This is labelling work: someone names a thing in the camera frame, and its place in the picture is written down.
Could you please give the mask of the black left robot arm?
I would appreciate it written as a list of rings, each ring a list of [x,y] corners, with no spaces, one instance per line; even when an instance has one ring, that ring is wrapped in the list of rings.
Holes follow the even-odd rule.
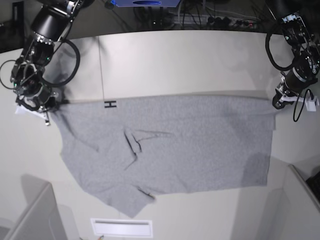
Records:
[[[301,0],[267,0],[265,3],[275,20],[266,35],[265,50],[270,63],[281,74],[281,82],[272,99],[273,107],[280,110],[293,104],[293,100],[286,98],[297,97],[303,90],[318,82],[320,41],[303,15],[304,4]],[[293,60],[288,66],[278,65],[271,53],[271,36],[277,31],[282,32],[293,53]]]

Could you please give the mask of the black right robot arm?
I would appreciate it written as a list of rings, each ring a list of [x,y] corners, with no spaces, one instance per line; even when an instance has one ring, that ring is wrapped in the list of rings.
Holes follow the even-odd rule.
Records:
[[[15,93],[19,107],[39,114],[54,112],[61,97],[56,93],[76,76],[81,54],[68,39],[75,18],[82,9],[93,4],[92,0],[43,0],[39,13],[31,24],[31,34],[10,73],[11,86],[4,88]],[[56,44],[67,44],[75,53],[75,66],[71,74],[57,83],[44,78],[46,66],[58,51]]]

